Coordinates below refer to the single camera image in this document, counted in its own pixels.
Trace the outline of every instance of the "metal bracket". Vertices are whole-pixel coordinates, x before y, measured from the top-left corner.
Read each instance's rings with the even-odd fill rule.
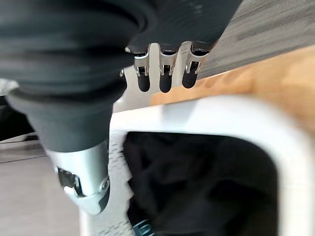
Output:
[[[200,67],[201,67],[201,64],[204,63],[204,61],[206,60],[206,57],[208,56],[208,54],[209,53],[207,53],[205,55],[202,55],[202,56],[197,56],[191,51],[191,48],[190,48],[188,56],[187,56],[187,62],[186,62],[186,65],[185,65],[186,73],[188,73],[188,74],[190,73],[191,63],[194,61],[194,62],[198,63],[197,69],[195,70],[195,74],[198,74],[199,70],[200,70]]]
[[[166,55],[166,54],[162,53],[161,49],[159,49],[159,71],[160,71],[161,75],[164,75],[164,72],[165,72],[164,66],[165,65],[170,66],[170,70],[169,70],[168,74],[170,76],[173,74],[177,54],[178,54],[178,52],[175,52],[174,54],[171,54],[171,55]]]
[[[101,213],[108,202],[108,145],[75,152],[46,150],[51,157],[65,193],[91,215]]]

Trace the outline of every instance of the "white plastic frame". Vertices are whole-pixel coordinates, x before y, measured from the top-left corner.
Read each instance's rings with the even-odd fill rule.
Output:
[[[207,97],[116,113],[110,129],[226,135],[256,144],[278,169],[278,235],[315,235],[313,140],[274,107],[247,96]]]

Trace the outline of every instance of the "wooden surface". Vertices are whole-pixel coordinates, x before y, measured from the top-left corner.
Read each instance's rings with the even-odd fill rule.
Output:
[[[315,47],[299,49],[196,82],[156,93],[151,104],[173,103],[219,94],[249,93],[285,110],[315,133]]]

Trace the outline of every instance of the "tile floor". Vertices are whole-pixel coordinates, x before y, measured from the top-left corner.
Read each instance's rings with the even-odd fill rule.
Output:
[[[125,215],[131,193],[121,154],[123,138],[111,135],[111,195],[105,211],[95,218],[96,236],[131,235]],[[78,208],[61,189],[39,141],[0,143],[0,235],[79,235]]]

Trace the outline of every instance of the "floor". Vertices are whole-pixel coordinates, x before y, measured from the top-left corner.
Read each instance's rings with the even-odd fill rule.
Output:
[[[307,35],[311,12],[308,0],[244,0],[211,52],[199,78],[310,45]],[[173,85],[181,84],[187,49],[177,60]],[[157,46],[152,47],[157,57]],[[115,104],[115,112],[145,107],[158,92],[158,63],[151,60],[152,88],[137,88],[133,68],[126,70],[128,90]],[[126,222],[128,172],[119,146],[121,135],[111,136],[109,206],[95,220],[96,235],[130,235]],[[0,143],[0,232],[3,236],[78,236],[78,209],[64,195],[48,157],[38,141],[23,138]]]
[[[79,211],[60,187],[39,141],[0,142],[0,232],[2,236],[78,236]],[[96,236],[132,235],[126,219],[128,170],[121,154],[124,134],[111,134],[111,195],[95,218]]]

